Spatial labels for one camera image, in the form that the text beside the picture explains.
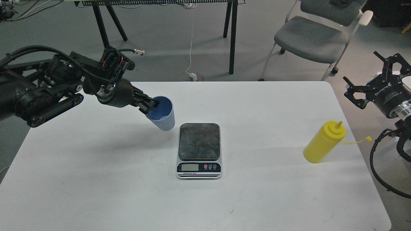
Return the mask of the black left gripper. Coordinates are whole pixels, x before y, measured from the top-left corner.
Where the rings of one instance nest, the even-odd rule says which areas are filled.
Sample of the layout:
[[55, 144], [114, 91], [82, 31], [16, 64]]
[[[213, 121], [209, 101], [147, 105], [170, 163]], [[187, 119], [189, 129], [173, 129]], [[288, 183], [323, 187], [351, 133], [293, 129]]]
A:
[[122, 108], [127, 105], [138, 107], [139, 111], [147, 115], [151, 110], [158, 107], [159, 102], [150, 98], [140, 89], [133, 89], [132, 84], [122, 79], [116, 83], [114, 89], [107, 97], [99, 97], [98, 102], [101, 104]]

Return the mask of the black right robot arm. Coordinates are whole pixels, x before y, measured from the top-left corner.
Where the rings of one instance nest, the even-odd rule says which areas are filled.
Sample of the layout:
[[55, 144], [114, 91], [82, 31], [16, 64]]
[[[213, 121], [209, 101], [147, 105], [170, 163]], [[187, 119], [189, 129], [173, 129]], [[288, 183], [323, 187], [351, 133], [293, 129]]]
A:
[[374, 153], [377, 146], [385, 137], [396, 140], [395, 149], [398, 155], [405, 161], [410, 161], [410, 154], [406, 152], [405, 145], [410, 141], [410, 99], [411, 91], [403, 79], [410, 77], [410, 64], [400, 55], [393, 54], [383, 57], [374, 51], [382, 62], [382, 71], [369, 80], [365, 85], [354, 85], [347, 77], [344, 96], [356, 107], [364, 109], [369, 102], [372, 102], [379, 111], [389, 119], [398, 118], [395, 123], [395, 130], [385, 129], [375, 139], [370, 151], [370, 167], [375, 179], [389, 192], [410, 199], [410, 194], [396, 189], [386, 183], [374, 167]]

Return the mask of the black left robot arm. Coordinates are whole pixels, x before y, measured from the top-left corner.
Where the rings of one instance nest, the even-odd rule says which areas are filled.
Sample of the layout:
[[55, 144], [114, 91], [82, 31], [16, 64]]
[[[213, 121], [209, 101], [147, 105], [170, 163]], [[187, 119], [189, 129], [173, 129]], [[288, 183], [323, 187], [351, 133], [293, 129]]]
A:
[[84, 94], [100, 104], [138, 107], [148, 114], [159, 106], [123, 78], [135, 63], [124, 52], [145, 55], [138, 49], [104, 48], [99, 61], [77, 52], [69, 55], [47, 46], [26, 46], [1, 60], [0, 117], [16, 116], [35, 128], [76, 107]]

